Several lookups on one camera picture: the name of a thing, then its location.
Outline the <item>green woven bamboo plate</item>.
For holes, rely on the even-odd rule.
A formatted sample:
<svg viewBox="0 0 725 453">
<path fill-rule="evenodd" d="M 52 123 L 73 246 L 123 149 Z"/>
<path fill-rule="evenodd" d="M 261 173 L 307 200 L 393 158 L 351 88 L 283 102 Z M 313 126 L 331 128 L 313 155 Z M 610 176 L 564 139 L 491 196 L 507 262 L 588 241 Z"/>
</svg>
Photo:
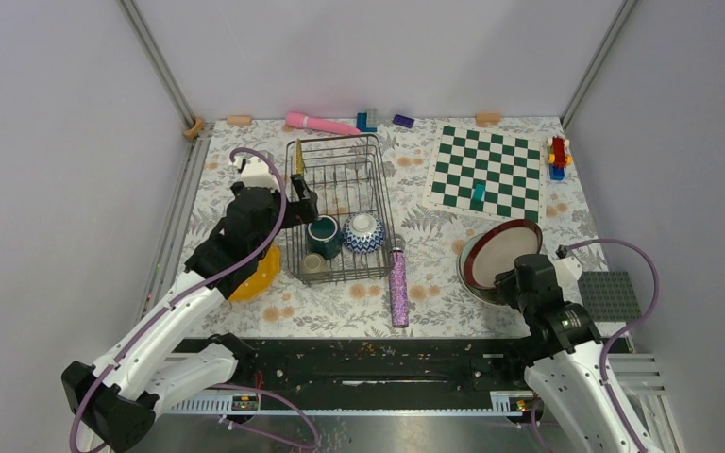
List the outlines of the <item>green woven bamboo plate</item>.
<svg viewBox="0 0 725 453">
<path fill-rule="evenodd" d="M 302 141 L 300 139 L 297 139 L 295 141 L 295 173 L 297 175 L 303 175 L 304 169 L 305 165 L 303 159 Z"/>
</svg>

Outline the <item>dark green mug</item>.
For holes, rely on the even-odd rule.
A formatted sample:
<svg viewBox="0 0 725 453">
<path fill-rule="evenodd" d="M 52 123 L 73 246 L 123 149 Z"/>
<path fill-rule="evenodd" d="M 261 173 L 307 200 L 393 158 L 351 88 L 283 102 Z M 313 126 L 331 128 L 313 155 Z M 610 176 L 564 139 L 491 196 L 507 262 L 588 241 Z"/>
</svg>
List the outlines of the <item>dark green mug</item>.
<svg viewBox="0 0 725 453">
<path fill-rule="evenodd" d="M 321 256 L 326 261 L 337 257 L 343 247 L 340 224 L 329 215 L 321 215 L 307 225 L 306 240 L 309 251 Z"/>
</svg>

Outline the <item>small beige cup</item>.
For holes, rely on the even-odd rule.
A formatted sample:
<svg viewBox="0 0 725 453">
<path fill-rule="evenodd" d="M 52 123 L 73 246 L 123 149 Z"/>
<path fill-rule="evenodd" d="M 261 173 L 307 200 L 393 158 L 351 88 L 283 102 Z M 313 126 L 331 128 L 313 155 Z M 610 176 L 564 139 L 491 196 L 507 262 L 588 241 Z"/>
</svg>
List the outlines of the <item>small beige cup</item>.
<svg viewBox="0 0 725 453">
<path fill-rule="evenodd" d="M 330 271 L 329 265 L 323 256 L 317 253 L 305 255 L 299 263 L 299 271 L 303 277 L 314 278 Z"/>
</svg>

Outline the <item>yellow polka dot plate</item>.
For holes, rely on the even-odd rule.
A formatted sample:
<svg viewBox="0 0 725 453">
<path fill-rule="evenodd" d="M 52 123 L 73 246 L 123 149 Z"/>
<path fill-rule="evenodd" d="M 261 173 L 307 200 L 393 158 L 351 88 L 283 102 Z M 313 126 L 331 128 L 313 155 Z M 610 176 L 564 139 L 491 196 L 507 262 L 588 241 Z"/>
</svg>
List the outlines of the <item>yellow polka dot plate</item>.
<svg viewBox="0 0 725 453">
<path fill-rule="evenodd" d="M 229 298 L 229 302 L 251 300 L 270 289 L 280 272 L 280 251 L 272 244 L 258 268 Z"/>
</svg>

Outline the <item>blue white patterned bowl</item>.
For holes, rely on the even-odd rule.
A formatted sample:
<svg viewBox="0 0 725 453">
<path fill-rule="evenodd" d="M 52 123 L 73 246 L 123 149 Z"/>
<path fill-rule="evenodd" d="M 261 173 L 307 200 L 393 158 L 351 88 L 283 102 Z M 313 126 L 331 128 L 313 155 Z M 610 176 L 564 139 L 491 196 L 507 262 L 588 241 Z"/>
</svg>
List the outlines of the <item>blue white patterned bowl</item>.
<svg viewBox="0 0 725 453">
<path fill-rule="evenodd" d="M 357 213 L 344 223 L 343 246 L 355 254 L 375 252 L 382 247 L 384 240 L 384 224 L 373 214 Z"/>
</svg>

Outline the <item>purple glitter microphone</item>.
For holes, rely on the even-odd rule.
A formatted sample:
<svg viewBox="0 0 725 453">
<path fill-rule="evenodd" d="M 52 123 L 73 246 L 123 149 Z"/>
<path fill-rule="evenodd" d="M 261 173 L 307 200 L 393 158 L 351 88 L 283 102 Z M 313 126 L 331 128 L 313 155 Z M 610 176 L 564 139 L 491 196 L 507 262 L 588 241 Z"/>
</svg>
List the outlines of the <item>purple glitter microphone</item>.
<svg viewBox="0 0 725 453">
<path fill-rule="evenodd" d="M 409 294 L 407 288 L 407 266 L 400 248 L 391 252 L 393 268 L 389 274 L 389 294 L 392 324 L 395 328 L 409 325 Z"/>
</svg>

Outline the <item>mint green plate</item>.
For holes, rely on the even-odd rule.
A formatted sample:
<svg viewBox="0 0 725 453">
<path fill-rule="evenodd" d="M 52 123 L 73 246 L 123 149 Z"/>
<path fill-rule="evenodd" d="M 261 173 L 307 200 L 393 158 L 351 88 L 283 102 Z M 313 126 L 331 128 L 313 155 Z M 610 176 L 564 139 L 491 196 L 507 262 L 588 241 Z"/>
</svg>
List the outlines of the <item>mint green plate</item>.
<svg viewBox="0 0 725 453">
<path fill-rule="evenodd" d="M 497 250 L 490 233 L 470 238 L 458 254 L 458 277 L 466 290 L 482 303 L 507 307 L 508 302 L 494 282 L 512 271 L 508 256 Z"/>
</svg>

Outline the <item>black glossy plate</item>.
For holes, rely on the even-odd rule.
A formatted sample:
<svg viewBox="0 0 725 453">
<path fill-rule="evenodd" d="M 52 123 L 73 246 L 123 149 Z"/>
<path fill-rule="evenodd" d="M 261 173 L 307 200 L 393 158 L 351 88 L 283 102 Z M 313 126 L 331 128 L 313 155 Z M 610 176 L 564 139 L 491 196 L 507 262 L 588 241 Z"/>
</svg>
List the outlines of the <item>black glossy plate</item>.
<svg viewBox="0 0 725 453">
<path fill-rule="evenodd" d="M 540 226 L 529 220 L 510 220 L 485 233 L 490 233 L 493 244 L 497 244 L 497 250 L 508 256 L 512 270 L 517 257 L 537 254 L 543 244 L 543 233 Z"/>
</svg>

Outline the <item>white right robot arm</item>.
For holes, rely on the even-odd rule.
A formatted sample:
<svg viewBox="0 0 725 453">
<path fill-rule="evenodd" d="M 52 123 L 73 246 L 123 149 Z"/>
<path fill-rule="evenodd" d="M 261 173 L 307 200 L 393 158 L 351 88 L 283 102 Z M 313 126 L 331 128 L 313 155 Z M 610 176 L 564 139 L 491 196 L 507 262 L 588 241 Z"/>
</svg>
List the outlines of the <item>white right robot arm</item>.
<svg viewBox="0 0 725 453">
<path fill-rule="evenodd" d="M 560 260 L 527 254 L 497 275 L 497 290 L 530 328 L 503 364 L 509 384 L 530 387 L 580 452 L 660 452 L 616 381 L 608 345 L 581 304 L 565 300 Z"/>
</svg>

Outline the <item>pink toy microphone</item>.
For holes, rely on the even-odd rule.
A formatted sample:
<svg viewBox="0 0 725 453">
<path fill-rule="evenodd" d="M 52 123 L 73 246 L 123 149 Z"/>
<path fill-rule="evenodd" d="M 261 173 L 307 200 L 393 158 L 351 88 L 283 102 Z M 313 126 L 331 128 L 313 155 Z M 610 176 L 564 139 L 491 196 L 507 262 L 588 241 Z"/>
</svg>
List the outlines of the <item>pink toy microphone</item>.
<svg viewBox="0 0 725 453">
<path fill-rule="evenodd" d="M 288 112 L 285 116 L 287 126 L 298 129 L 309 129 L 336 135 L 359 135 L 361 131 L 351 125 L 334 122 L 323 118 L 315 118 L 299 112 Z"/>
</svg>

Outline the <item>blue grey toy bricks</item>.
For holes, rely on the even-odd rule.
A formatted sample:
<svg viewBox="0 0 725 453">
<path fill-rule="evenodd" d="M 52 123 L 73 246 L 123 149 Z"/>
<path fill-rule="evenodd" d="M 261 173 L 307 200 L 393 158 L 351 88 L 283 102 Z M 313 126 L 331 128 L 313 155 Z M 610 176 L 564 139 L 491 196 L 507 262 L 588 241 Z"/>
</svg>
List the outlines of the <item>blue grey toy bricks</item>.
<svg viewBox="0 0 725 453">
<path fill-rule="evenodd" d="M 378 131 L 378 124 L 376 109 L 367 109 L 357 113 L 356 128 L 361 133 L 376 133 Z"/>
</svg>

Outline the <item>purple toy brick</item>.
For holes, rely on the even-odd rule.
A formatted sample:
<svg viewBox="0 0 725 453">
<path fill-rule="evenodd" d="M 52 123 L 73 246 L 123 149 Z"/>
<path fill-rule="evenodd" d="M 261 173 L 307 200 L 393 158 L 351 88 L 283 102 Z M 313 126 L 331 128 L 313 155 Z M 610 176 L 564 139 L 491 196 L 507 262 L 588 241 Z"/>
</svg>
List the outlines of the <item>purple toy brick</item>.
<svg viewBox="0 0 725 453">
<path fill-rule="evenodd" d="M 409 116 L 401 115 L 401 114 L 395 114 L 392 123 L 396 126 L 405 127 L 408 129 L 412 129 L 414 126 L 415 119 Z"/>
</svg>

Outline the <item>floral table mat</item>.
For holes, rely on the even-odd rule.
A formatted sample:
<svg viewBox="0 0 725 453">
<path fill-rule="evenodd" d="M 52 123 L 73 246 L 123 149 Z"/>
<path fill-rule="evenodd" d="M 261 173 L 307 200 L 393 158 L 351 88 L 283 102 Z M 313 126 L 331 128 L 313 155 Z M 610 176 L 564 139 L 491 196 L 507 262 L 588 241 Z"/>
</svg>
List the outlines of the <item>floral table mat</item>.
<svg viewBox="0 0 725 453">
<path fill-rule="evenodd" d="M 457 258 L 469 239 L 497 222 L 461 216 L 422 205 L 424 185 L 436 154 L 439 125 L 474 128 L 472 118 L 417 119 L 412 129 L 378 126 L 382 172 L 388 183 L 395 233 L 406 244 L 409 326 L 393 328 L 388 278 L 306 285 L 293 277 L 286 264 L 286 230 L 277 237 L 282 267 L 265 292 L 249 301 L 224 302 L 197 323 L 190 337 L 231 332 L 239 337 L 460 337 L 520 338 L 529 335 L 522 316 L 509 307 L 480 302 L 462 285 Z M 494 132 L 516 137 L 564 136 L 554 117 L 502 119 Z M 283 120 L 255 120 L 252 126 L 230 126 L 220 120 L 211 133 L 206 162 L 195 196 L 184 240 L 179 270 L 196 245 L 206 239 L 224 215 L 232 198 L 230 185 L 238 179 L 228 154 L 236 147 L 271 152 L 281 170 L 286 145 L 296 138 L 330 137 L 290 129 Z M 543 250 L 553 254 L 560 244 L 597 237 L 593 216 L 580 179 L 580 165 L 572 163 L 565 179 L 549 181 Z"/>
</svg>

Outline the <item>corner wooden block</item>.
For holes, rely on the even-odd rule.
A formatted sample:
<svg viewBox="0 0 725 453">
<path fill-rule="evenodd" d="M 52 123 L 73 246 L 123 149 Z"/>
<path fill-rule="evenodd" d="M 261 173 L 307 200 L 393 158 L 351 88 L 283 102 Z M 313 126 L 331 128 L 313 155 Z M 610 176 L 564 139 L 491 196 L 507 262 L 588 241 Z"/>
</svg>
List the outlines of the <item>corner wooden block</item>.
<svg viewBox="0 0 725 453">
<path fill-rule="evenodd" d="M 205 120 L 202 117 L 196 117 L 194 124 L 189 129 L 185 130 L 182 135 L 185 139 L 192 142 L 199 136 L 205 126 Z"/>
</svg>

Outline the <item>red yellow blue toy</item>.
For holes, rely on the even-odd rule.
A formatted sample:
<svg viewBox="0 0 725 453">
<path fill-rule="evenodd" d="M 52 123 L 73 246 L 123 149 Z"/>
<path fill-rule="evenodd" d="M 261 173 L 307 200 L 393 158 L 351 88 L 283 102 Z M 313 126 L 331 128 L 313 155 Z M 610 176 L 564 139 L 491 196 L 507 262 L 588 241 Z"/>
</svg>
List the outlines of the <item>red yellow blue toy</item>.
<svg viewBox="0 0 725 453">
<path fill-rule="evenodd" d="M 565 168 L 573 162 L 569 147 L 570 140 L 560 136 L 547 140 L 548 169 L 551 180 L 560 181 L 565 178 Z"/>
</svg>

